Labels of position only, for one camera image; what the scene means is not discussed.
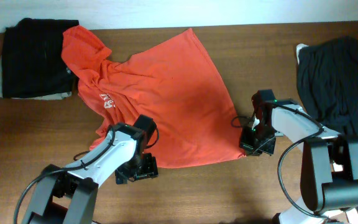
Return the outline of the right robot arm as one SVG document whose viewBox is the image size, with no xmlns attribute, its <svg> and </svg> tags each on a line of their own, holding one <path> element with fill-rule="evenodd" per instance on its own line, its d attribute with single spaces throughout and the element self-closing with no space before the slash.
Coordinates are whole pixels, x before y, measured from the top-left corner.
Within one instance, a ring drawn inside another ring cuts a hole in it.
<svg viewBox="0 0 358 224">
<path fill-rule="evenodd" d="M 358 207 L 358 139 L 324 127 L 290 100 L 253 101 L 254 112 L 243 126 L 239 147 L 247 156 L 272 155 L 276 133 L 292 141 L 277 165 L 278 182 L 291 208 L 274 223 L 335 223 L 338 213 Z M 287 154 L 301 149 L 301 197 L 294 201 L 283 183 Z"/>
</svg>

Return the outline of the red orange t-shirt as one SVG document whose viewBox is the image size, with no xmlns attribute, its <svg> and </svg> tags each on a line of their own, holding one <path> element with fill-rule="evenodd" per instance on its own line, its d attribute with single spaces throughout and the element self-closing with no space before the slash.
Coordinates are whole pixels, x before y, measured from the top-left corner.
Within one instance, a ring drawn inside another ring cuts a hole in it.
<svg viewBox="0 0 358 224">
<path fill-rule="evenodd" d="M 159 136 L 149 152 L 161 168 L 203 166 L 243 158 L 234 103 L 192 29 L 135 54 L 124 63 L 82 26 L 63 34 L 62 59 L 78 77 L 78 94 L 103 117 L 103 137 L 116 123 L 152 118 Z"/>
</svg>

